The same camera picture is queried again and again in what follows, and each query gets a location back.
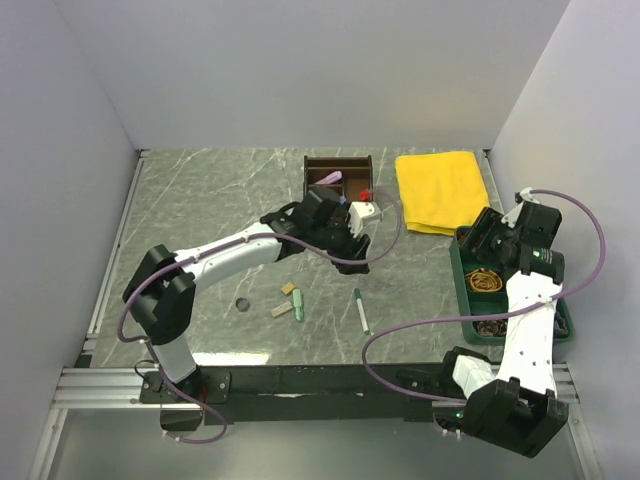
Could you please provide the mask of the green cap white marker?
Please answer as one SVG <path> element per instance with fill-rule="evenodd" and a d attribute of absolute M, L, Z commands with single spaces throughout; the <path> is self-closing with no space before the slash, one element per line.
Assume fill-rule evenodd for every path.
<path fill-rule="evenodd" d="M 354 289 L 354 298 L 355 298 L 355 302 L 356 302 L 356 307 L 358 310 L 358 315 L 359 315 L 359 319 L 360 319 L 360 323 L 361 323 L 361 327 L 363 330 L 363 333 L 365 335 L 370 335 L 371 334 L 371 329 L 367 320 L 367 316 L 366 316 L 366 311 L 364 308 L 364 303 L 363 303 L 363 298 L 362 298 L 362 294 L 359 288 L 355 288 Z"/>

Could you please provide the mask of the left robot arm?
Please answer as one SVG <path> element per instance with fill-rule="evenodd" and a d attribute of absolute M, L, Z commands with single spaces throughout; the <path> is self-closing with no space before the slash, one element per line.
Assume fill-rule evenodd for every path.
<path fill-rule="evenodd" d="M 163 244 L 148 250 L 122 299 L 166 375 L 166 392 L 179 402 L 199 392 L 200 368 L 185 336 L 197 294 L 237 273 L 313 249 L 328 254 L 344 275 L 366 274 L 370 238 L 364 228 L 380 214 L 372 201 L 344 202 L 331 189 L 315 187 L 302 200 L 221 240 L 177 251 Z"/>

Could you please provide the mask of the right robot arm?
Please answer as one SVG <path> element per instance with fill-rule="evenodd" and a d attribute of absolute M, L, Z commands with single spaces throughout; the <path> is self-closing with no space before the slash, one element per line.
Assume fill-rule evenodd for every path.
<path fill-rule="evenodd" d="M 438 385 L 447 397 L 464 395 L 465 434 L 533 458 L 568 419 L 552 367 L 553 297 L 562 290 L 564 257 L 551 245 L 562 216 L 530 190 L 516 202 L 507 214 L 484 208 L 471 227 L 456 231 L 450 250 L 463 312 L 506 324 L 501 364 L 493 370 L 486 356 L 455 347 Z"/>

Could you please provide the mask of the pink eraser stick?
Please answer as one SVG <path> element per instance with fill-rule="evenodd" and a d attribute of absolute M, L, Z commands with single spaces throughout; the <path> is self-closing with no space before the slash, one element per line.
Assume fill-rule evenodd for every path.
<path fill-rule="evenodd" d="M 334 186 L 340 185 L 343 181 L 343 173 L 341 171 L 333 171 L 314 183 L 314 186 Z"/>

